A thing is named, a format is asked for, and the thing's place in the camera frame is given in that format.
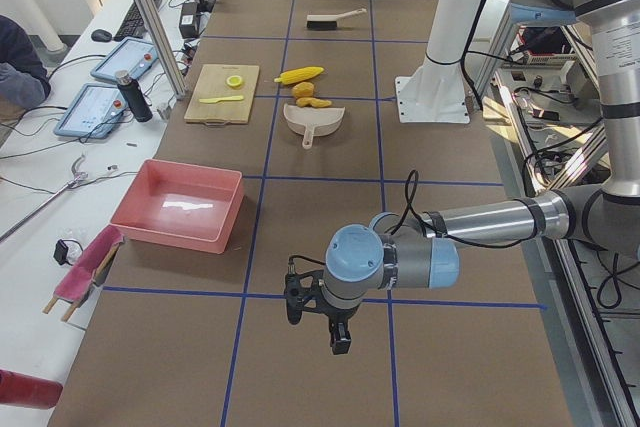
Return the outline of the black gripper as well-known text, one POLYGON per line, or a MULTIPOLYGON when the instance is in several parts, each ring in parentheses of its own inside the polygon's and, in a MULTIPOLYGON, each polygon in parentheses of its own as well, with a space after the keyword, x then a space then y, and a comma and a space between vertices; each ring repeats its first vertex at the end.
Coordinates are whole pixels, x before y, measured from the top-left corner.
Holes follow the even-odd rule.
POLYGON ((333 355, 344 355, 349 352, 351 335, 348 320, 355 315, 357 307, 341 309, 332 306, 321 291, 322 270, 312 270, 306 273, 295 273, 299 276, 300 307, 304 312, 324 314, 329 319, 330 347, 333 355))

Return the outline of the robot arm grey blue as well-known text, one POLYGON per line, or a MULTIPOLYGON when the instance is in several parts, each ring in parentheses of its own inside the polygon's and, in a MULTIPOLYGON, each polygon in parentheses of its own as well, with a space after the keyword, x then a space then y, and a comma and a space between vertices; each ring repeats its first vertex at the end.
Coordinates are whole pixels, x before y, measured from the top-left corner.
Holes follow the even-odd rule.
POLYGON ((459 275, 461 245, 508 248, 535 238, 580 239, 639 255, 639 0, 511 0, 519 23, 589 26, 610 160, 602 184, 533 198, 419 213, 382 213, 331 239, 314 271, 289 270, 288 321, 326 316, 334 353, 349 350, 348 322, 372 289, 441 288, 459 275))

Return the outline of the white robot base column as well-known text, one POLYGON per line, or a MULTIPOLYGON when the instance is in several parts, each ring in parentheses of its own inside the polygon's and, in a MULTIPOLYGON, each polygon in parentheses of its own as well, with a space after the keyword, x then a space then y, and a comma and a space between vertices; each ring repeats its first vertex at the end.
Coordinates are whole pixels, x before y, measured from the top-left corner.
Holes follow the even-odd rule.
POLYGON ((486 0, 438 0, 422 65, 395 79, 402 123, 467 124, 462 73, 486 0))

